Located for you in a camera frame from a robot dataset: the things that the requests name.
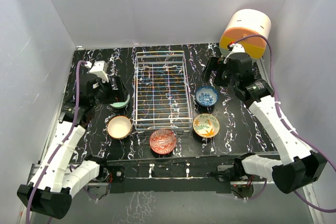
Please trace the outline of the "pale green bowl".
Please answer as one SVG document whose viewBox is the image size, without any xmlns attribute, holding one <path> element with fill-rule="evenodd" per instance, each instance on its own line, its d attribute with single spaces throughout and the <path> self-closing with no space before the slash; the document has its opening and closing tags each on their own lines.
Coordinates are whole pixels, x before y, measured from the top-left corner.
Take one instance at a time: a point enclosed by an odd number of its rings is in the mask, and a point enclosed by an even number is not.
<svg viewBox="0 0 336 224">
<path fill-rule="evenodd" d="M 130 101 L 130 95 L 128 94 L 128 96 L 126 98 L 126 101 L 115 102 L 115 103 L 110 104 L 110 106 L 112 106 L 114 109 L 122 109 L 122 108 L 125 108 L 128 105 L 129 101 Z"/>
</svg>

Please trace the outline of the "blue white patterned bowl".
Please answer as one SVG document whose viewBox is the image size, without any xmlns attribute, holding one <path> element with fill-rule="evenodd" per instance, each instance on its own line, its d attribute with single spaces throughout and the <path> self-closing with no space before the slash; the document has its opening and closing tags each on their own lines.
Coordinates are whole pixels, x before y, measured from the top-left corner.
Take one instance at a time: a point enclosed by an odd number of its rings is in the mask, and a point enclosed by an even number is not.
<svg viewBox="0 0 336 224">
<path fill-rule="evenodd" d="M 210 107 L 216 104 L 219 95 L 213 87 L 202 86 L 196 90 L 195 99 L 201 106 Z"/>
</svg>

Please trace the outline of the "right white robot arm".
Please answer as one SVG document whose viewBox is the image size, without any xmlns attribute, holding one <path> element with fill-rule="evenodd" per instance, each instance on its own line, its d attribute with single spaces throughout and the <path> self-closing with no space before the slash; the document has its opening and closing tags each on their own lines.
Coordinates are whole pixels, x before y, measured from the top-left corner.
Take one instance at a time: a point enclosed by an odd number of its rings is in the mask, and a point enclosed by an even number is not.
<svg viewBox="0 0 336 224">
<path fill-rule="evenodd" d="M 276 160 L 255 153 L 244 154 L 235 158 L 232 174 L 240 180 L 247 180 L 251 175 L 265 178 L 285 194 L 316 182 L 327 160 L 283 125 L 284 117 L 278 115 L 275 93 L 267 81 L 255 78 L 250 56 L 245 52 L 232 52 L 226 59 L 210 57 L 203 71 L 203 81 L 207 82 L 212 72 L 216 73 L 215 85 L 231 86 L 236 97 L 248 106 L 280 156 Z"/>
</svg>

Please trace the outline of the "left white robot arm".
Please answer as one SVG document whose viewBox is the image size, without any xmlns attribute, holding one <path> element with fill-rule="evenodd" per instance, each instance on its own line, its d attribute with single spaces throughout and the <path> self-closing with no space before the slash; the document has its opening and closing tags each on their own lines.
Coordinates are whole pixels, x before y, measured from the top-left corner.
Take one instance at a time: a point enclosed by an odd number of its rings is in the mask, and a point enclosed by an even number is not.
<svg viewBox="0 0 336 224">
<path fill-rule="evenodd" d="M 96 107 L 114 102 L 128 103 L 129 98 L 119 75 L 109 77 L 107 82 L 91 73 L 76 77 L 76 93 L 63 103 L 45 158 L 31 180 L 17 190 L 18 198 L 27 208 L 27 222 L 31 212 L 62 219 L 74 196 L 90 181 L 108 180 L 110 174 L 105 158 L 89 155 L 69 173 L 68 164 L 94 118 Z"/>
</svg>

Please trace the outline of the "white bowl brown rim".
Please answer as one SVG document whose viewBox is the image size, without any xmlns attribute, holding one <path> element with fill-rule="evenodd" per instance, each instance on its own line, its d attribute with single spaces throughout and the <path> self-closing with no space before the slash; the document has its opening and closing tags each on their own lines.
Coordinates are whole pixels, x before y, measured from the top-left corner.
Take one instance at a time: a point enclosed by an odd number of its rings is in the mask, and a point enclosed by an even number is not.
<svg viewBox="0 0 336 224">
<path fill-rule="evenodd" d="M 114 139 L 124 139 L 131 133 L 131 131 L 132 122 L 126 116 L 115 116 L 107 125 L 107 132 Z"/>
</svg>

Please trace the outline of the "pastel round drawer cabinet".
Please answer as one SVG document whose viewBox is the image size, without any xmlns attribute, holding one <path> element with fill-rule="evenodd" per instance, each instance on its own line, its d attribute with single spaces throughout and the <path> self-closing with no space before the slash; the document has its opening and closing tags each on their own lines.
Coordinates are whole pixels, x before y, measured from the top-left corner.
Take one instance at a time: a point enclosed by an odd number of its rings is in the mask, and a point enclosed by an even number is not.
<svg viewBox="0 0 336 224">
<path fill-rule="evenodd" d="M 231 17 L 220 38 L 219 48 L 223 52 L 231 42 L 255 34 L 260 34 L 267 39 L 270 30 L 271 20 L 266 14 L 254 9 L 241 9 Z M 254 62 L 259 60 L 266 50 L 264 39 L 256 36 L 243 40 L 240 44 Z"/>
</svg>

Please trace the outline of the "cream bowl leaf pattern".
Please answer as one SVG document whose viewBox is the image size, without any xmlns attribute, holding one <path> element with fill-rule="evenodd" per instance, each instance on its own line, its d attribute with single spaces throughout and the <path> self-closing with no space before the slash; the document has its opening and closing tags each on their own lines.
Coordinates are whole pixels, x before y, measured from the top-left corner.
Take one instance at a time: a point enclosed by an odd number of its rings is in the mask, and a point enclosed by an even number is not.
<svg viewBox="0 0 336 224">
<path fill-rule="evenodd" d="M 218 119 L 211 114 L 199 114 L 193 120 L 193 130 L 201 137 L 212 138 L 219 133 L 220 123 Z"/>
</svg>

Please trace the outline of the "red patterned bowl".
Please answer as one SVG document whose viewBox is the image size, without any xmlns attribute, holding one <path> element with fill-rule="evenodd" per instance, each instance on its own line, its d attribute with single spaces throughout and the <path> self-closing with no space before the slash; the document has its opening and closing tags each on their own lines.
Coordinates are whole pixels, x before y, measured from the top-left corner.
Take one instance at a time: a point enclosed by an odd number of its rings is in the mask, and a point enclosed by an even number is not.
<svg viewBox="0 0 336 224">
<path fill-rule="evenodd" d="M 176 147 L 176 136 L 168 129 L 159 129 L 150 136 L 150 148 L 157 154 L 165 155 Z"/>
</svg>

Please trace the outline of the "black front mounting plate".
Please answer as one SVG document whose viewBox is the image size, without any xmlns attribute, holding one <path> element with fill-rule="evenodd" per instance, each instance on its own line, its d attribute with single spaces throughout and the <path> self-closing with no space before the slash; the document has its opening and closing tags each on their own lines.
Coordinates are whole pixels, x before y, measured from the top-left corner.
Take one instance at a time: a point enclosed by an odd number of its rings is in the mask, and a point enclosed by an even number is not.
<svg viewBox="0 0 336 224">
<path fill-rule="evenodd" d="M 254 177 L 232 175 L 236 155 L 166 157 L 108 161 L 109 175 L 101 182 L 91 180 L 89 187 L 106 186 L 111 194 L 132 192 L 215 191 L 231 193 L 235 186 L 255 185 Z"/>
</svg>

